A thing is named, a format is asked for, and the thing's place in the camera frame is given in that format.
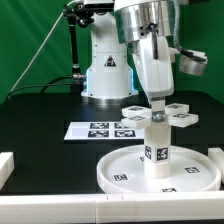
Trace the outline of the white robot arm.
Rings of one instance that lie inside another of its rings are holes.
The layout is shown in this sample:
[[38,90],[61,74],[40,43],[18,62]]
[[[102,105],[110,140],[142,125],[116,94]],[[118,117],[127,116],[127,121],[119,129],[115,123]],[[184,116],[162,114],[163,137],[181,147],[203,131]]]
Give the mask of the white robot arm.
[[105,101],[130,94],[131,54],[152,120],[165,121],[165,98],[173,93],[167,37],[177,35],[179,5],[179,0],[84,0],[93,20],[87,95]]

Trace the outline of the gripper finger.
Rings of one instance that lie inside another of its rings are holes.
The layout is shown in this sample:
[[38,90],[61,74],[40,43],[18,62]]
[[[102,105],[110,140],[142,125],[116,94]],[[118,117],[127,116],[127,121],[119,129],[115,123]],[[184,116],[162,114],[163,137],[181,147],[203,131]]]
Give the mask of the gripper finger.
[[152,120],[154,122],[164,122],[166,120],[165,115],[165,99],[153,99],[151,101]]

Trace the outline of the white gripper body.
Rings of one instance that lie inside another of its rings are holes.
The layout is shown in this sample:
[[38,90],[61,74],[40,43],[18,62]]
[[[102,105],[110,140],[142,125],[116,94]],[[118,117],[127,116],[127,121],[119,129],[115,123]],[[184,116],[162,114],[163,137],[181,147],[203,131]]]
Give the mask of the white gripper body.
[[129,44],[139,82],[149,101],[174,92],[170,49],[164,36],[157,38],[157,47],[158,58],[154,59],[151,34]]

